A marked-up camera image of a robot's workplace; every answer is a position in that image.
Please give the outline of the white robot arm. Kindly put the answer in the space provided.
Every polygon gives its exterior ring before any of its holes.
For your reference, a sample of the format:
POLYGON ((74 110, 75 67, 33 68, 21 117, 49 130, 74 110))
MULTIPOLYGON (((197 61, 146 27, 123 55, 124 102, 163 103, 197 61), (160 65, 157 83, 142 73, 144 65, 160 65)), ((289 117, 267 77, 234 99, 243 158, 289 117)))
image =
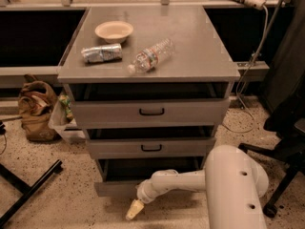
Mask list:
POLYGON ((161 170, 142 181, 126 219, 134 219, 144 206, 172 190, 204 192, 210 229, 267 229, 260 198, 269 179, 260 164, 231 145, 213 148, 199 171, 161 170))

